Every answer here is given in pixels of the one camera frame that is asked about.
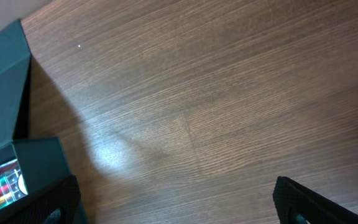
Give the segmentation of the precision screwdriver set case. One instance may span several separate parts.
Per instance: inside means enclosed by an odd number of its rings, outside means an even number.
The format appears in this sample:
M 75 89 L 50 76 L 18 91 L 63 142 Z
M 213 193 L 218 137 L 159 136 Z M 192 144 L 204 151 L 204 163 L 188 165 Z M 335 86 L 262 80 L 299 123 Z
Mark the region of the precision screwdriver set case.
M 0 209 L 25 197 L 17 186 L 20 169 L 9 170 L 0 175 Z

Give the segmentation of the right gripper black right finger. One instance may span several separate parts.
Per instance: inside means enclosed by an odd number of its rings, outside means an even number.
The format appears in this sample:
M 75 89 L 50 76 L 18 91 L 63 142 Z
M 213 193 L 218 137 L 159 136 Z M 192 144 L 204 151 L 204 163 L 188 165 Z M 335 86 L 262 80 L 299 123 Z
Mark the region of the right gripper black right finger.
M 358 214 L 288 177 L 277 177 L 273 202 L 280 224 L 358 224 Z

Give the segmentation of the dark green box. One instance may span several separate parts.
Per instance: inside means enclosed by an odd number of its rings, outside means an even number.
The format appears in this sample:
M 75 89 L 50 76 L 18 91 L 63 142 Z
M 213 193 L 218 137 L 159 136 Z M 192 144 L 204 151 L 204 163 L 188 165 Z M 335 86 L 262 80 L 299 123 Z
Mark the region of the dark green box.
M 32 53 L 20 21 L 0 31 L 0 175 L 20 169 L 28 195 L 73 175 L 59 138 L 29 137 Z M 54 211 L 43 223 L 59 223 Z M 73 223 L 86 223 L 81 204 Z

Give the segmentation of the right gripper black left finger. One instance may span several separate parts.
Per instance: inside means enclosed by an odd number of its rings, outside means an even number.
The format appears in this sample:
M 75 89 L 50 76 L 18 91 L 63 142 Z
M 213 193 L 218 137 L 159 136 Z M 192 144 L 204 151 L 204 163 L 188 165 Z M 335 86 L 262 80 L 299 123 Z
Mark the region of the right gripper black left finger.
M 56 210 L 60 211 L 58 222 L 70 224 L 80 198 L 76 176 L 69 175 L 0 209 L 0 224 L 43 223 Z

